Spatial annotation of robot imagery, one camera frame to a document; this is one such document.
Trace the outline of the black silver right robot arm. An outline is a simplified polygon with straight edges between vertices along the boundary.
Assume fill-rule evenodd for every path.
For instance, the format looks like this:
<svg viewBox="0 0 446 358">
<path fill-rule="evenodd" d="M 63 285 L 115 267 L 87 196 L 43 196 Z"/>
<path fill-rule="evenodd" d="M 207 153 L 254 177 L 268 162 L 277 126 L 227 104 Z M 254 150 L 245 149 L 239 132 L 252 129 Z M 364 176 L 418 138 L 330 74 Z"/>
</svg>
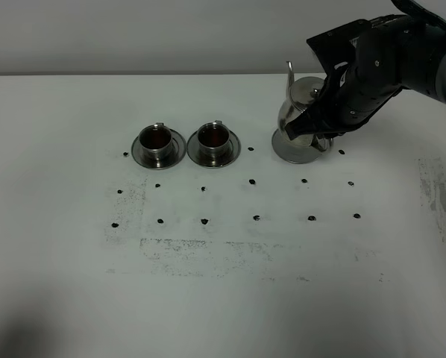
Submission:
<svg viewBox="0 0 446 358">
<path fill-rule="evenodd" d="M 349 22 L 307 44 L 327 77 L 297 134 L 355 131 L 402 90 L 446 104 L 446 28 L 388 15 Z"/>
</svg>

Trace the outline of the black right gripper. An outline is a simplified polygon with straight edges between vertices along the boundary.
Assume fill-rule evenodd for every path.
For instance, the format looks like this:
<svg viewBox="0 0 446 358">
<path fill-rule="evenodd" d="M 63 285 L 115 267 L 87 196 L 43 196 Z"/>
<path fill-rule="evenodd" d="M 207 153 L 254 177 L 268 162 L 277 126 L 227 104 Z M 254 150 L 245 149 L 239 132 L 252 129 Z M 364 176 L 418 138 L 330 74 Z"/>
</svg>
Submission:
<svg viewBox="0 0 446 358">
<path fill-rule="evenodd" d="M 290 140 L 360 128 L 402 90 L 436 99 L 446 32 L 408 16 L 356 20 L 307 40 L 327 77 L 319 97 L 285 126 Z"/>
</svg>

